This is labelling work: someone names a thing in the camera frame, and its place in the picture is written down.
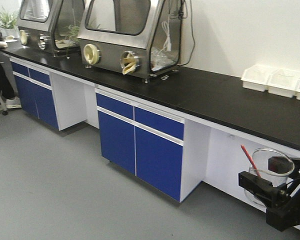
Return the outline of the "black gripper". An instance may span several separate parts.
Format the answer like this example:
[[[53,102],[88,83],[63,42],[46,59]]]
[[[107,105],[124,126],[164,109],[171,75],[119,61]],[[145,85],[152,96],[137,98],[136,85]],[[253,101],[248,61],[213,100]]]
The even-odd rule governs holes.
[[[292,182],[274,187],[271,181],[242,171],[238,174],[238,185],[244,189],[245,196],[254,204],[266,208],[266,223],[284,231],[300,225],[300,158],[293,158]],[[288,173],[293,163],[281,156],[268,159],[269,171]]]

